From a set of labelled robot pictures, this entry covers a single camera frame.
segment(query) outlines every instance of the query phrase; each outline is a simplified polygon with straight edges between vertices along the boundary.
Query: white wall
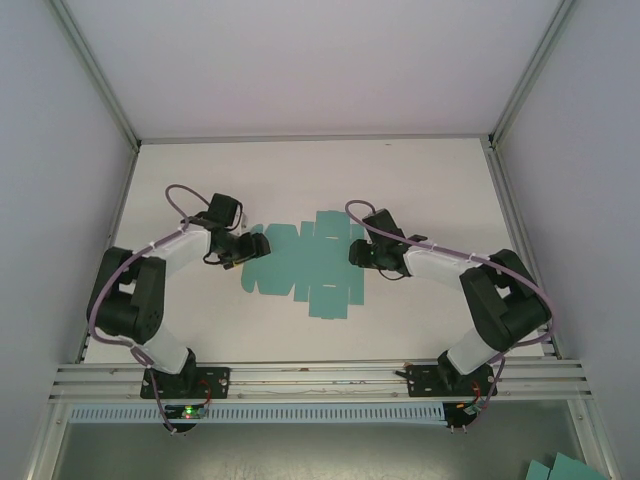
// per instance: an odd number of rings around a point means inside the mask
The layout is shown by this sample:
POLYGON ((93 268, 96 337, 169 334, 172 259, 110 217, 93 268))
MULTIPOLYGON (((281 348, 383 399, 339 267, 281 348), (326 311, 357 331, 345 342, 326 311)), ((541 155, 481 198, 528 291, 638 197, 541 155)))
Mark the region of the white wall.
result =
POLYGON ((138 135, 489 133, 558 0, 68 0, 138 135))
POLYGON ((503 156, 568 354, 640 474, 640 2, 583 1, 503 156))
POLYGON ((0 476, 73 360, 127 144, 42 0, 0 1, 0 476))

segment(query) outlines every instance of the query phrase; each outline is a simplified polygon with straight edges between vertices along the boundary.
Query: gray floor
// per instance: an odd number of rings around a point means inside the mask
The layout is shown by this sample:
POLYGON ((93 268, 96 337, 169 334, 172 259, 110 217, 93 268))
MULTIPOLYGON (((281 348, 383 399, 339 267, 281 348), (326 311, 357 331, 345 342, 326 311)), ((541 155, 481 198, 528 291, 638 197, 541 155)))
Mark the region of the gray floor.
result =
POLYGON ((58 480, 524 480, 582 460, 563 402, 494 403, 467 435, 394 425, 70 425, 58 480))

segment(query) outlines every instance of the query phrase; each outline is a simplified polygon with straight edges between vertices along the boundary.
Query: white backdrop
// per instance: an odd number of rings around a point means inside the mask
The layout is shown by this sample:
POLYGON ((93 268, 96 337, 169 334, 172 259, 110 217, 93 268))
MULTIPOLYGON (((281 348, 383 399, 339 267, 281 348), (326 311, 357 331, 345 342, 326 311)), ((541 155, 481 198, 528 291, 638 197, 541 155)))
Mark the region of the white backdrop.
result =
MULTIPOLYGON (((251 223, 314 220, 351 198, 388 208, 407 235, 477 253, 509 247, 478 139, 150 145, 140 152, 116 245, 138 249, 176 228, 170 183, 244 203, 251 223)), ((176 192, 187 212, 203 208, 176 192)), ((310 318, 308 303, 249 294, 241 269, 193 262, 167 282, 165 322, 201 361, 435 358, 472 327, 464 296, 438 283, 365 274, 364 306, 344 320, 310 318)), ((539 346, 518 355, 540 355, 539 346)), ((88 362, 130 362, 91 343, 88 362)))
POLYGON ((140 138, 489 133, 558 0, 67 0, 140 138))

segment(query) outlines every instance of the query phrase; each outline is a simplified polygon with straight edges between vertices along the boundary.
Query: white table surface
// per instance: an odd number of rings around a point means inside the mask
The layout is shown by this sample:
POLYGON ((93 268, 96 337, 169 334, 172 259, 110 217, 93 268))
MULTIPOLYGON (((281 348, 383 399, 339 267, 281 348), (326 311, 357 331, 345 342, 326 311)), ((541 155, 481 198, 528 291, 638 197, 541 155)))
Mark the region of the white table surface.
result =
MULTIPOLYGON (((475 253, 510 248, 478 139, 349 140, 143 146, 116 245, 137 250, 177 228, 170 183, 231 195, 250 225, 315 220, 352 198, 387 208, 406 235, 475 253)), ((203 209, 186 192, 188 213, 203 209)), ((275 362, 436 358, 472 327, 464 296, 428 280, 365 273, 365 304, 343 320, 308 315, 306 302, 249 294, 241 269, 193 262, 167 281, 164 322, 199 361, 275 362)), ((513 355, 542 355, 539 345, 513 355)), ((89 363, 131 362, 90 341, 89 363)))

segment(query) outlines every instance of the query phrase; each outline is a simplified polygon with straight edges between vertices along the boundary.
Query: purple cable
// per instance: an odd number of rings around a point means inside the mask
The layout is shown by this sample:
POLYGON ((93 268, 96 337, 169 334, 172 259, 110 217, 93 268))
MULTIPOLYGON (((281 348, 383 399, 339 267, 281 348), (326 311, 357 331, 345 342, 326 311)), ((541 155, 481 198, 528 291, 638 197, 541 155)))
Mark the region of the purple cable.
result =
MULTIPOLYGON (((372 212, 375 212, 376 208, 371 203, 367 202, 366 200, 349 200, 347 202, 347 204, 344 206, 344 210, 345 210, 346 214, 349 216, 349 218, 351 218, 351 220, 356 222, 358 225, 363 226, 366 230, 368 230, 370 232, 375 232, 375 233, 377 233, 379 235, 382 235, 382 236, 385 236, 387 238, 392 238, 393 240, 396 240, 398 242, 406 243, 406 244, 411 245, 413 247, 424 248, 425 250, 444 253, 445 255, 449 255, 450 257, 462 258, 463 260, 472 260, 472 261, 477 262, 477 263, 482 263, 483 265, 486 265, 486 266, 491 267, 491 268, 493 268, 495 270, 498 270, 499 272, 502 272, 505 275, 509 275, 511 278, 517 280, 518 282, 522 283, 523 285, 525 285, 525 286, 529 287, 531 290, 533 290, 535 292, 535 294, 538 295, 538 297, 540 297, 542 299, 542 301, 547 305, 547 308, 551 312, 551 319, 555 319, 556 318, 555 308, 554 308, 553 302, 551 301, 549 296, 544 292, 544 290, 542 290, 540 287, 538 287, 538 285, 533 283, 528 278, 523 277, 518 272, 514 272, 510 268, 503 267, 502 265, 499 265, 499 264, 497 264, 495 262, 492 262, 491 260, 487 260, 485 258, 478 257, 476 255, 469 255, 468 253, 459 252, 458 250, 453 250, 451 248, 441 247, 441 246, 436 245, 436 244, 424 244, 424 243, 415 242, 413 240, 409 240, 408 238, 400 237, 398 235, 393 235, 392 233, 385 232, 384 230, 380 230, 378 228, 374 228, 374 227, 372 227, 370 225, 367 225, 362 220, 360 220, 358 217, 356 217, 353 213, 351 213, 351 210, 350 210, 351 205, 356 205, 356 204, 366 205, 367 207, 369 207, 371 209, 372 212)), ((537 338, 518 342, 518 343, 516 343, 515 347, 524 347, 524 346, 527 346, 527 345, 535 345, 536 343, 544 342, 545 340, 551 338, 551 335, 553 335, 553 331, 554 331, 553 322, 551 320, 549 320, 549 329, 548 329, 547 332, 545 332, 544 334, 540 335, 537 338)), ((502 358, 502 354, 499 354, 496 357, 494 357, 492 359, 492 361, 497 361, 500 358, 502 358)))
MULTIPOLYGON (((113 272, 113 275, 111 275, 111 277, 109 277, 109 280, 107 280, 107 282, 104 284, 104 286, 102 287, 102 290, 100 290, 100 293, 96 297, 96 301, 94 302, 93 307, 91 308, 91 313, 89 314, 89 334, 91 335, 92 338, 94 338, 97 342, 105 343, 107 345, 122 345, 124 347, 129 348, 133 358, 146 368, 150 368, 153 365, 153 359, 151 359, 144 351, 142 351, 132 341, 122 340, 122 339, 111 339, 111 338, 106 338, 100 335, 96 330, 96 320, 98 318, 98 311, 100 310, 100 306, 102 305, 102 302, 104 302, 104 299, 107 297, 107 295, 109 295, 109 292, 113 288, 113 285, 116 283, 118 278, 120 278, 120 275, 122 275, 125 271, 127 271, 127 269, 136 260, 146 255, 147 253, 153 251, 156 247, 161 247, 162 245, 165 245, 166 243, 178 238, 189 227, 189 216, 171 198, 170 192, 175 188, 186 190, 187 192, 190 192, 196 197, 198 197, 205 204, 209 205, 209 202, 207 202, 207 200, 195 190, 185 185, 180 185, 176 183, 169 185, 165 189, 164 195, 167 201, 169 202, 169 205, 171 205, 182 216, 182 220, 183 220, 182 225, 177 231, 165 237, 162 237, 160 240, 154 242, 152 245, 149 245, 143 248, 142 250, 137 251, 136 253, 131 255, 128 259, 126 259, 122 263, 122 265, 120 265, 116 269, 116 271, 113 272)), ((155 376, 153 375, 153 372, 151 372, 151 381, 153 383, 153 392, 156 397, 156 403, 158 404, 158 409, 160 410, 160 415, 162 416, 162 419, 164 420, 167 427, 169 428, 169 431, 173 433, 175 432, 175 428, 169 422, 169 419, 167 418, 164 408, 162 408, 162 403, 160 402, 160 394, 158 393, 158 387, 156 385, 156 380, 155 380, 155 376)))

